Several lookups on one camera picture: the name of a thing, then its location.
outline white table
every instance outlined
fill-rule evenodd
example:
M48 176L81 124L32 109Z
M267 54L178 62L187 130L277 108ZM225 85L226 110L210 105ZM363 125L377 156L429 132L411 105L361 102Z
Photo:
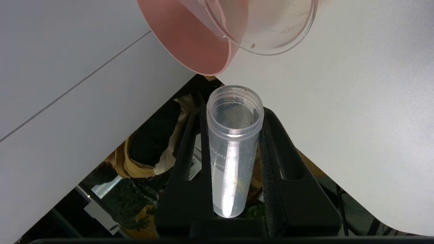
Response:
M293 50L239 50L218 78L380 221L434 235L434 1L333 0Z
M135 0L0 1L0 244L193 77L149 30Z

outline white surface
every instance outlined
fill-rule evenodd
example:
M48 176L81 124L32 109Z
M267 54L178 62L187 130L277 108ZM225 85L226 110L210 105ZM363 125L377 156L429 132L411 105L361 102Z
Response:
M136 0L0 1L0 140L149 30Z
M386 225L434 235L434 1L333 0L278 56L239 50L292 141Z
M146 35L0 143L0 243L13 243L193 73Z

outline clear plastic tube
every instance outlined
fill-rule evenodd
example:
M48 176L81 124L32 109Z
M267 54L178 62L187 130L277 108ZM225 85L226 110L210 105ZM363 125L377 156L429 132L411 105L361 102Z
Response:
M246 205L264 109L243 86L216 89L207 104L214 212L224 218Z

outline clear plastic cup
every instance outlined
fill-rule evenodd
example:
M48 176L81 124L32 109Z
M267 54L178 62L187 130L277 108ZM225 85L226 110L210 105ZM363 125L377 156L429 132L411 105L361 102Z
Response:
M223 86L208 100L213 204L221 217L236 217L246 206L263 120L261 99L247 87Z

